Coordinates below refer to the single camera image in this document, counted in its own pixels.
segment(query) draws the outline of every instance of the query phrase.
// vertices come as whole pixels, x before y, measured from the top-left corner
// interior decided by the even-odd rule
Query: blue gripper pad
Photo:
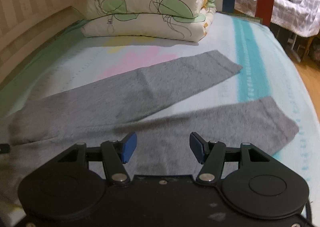
[[[134,150],[137,147],[137,134],[129,133],[124,139],[121,141],[123,143],[123,150],[121,152],[121,161],[122,163],[128,163]]]
[[[190,134],[189,145],[198,162],[203,164],[205,162],[203,144],[193,134]]]

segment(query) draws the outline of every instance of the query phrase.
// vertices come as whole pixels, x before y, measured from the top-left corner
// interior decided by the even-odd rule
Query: screw
[[[123,182],[125,180],[127,180],[127,175],[123,174],[123,173],[116,173],[112,175],[112,180],[116,181],[116,182]]]
[[[209,174],[209,173],[203,173],[199,176],[199,179],[205,182],[211,182],[213,181],[215,178],[215,176],[213,174]]]
[[[165,180],[160,180],[159,181],[159,184],[167,184],[168,182],[167,181],[165,181]]]

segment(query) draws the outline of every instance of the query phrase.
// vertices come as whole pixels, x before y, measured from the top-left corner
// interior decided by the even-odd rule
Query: light blue bed sheet
[[[262,25],[216,14],[207,36],[198,43],[150,37],[85,38],[78,29],[68,30],[0,91],[0,117],[21,109],[28,100],[214,49],[244,68],[238,75],[145,120],[271,95],[300,129],[274,157],[306,179],[314,224],[320,226],[319,122],[295,66]]]

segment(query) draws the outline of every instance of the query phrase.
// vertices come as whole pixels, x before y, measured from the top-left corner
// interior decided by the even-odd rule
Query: plaid cloth
[[[257,0],[236,0],[235,9],[254,16]],[[299,36],[318,34],[320,0],[275,0],[271,21]]]

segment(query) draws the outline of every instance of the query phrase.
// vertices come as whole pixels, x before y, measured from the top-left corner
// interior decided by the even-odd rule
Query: striped wall
[[[73,0],[0,0],[0,82],[57,30],[77,20]]]

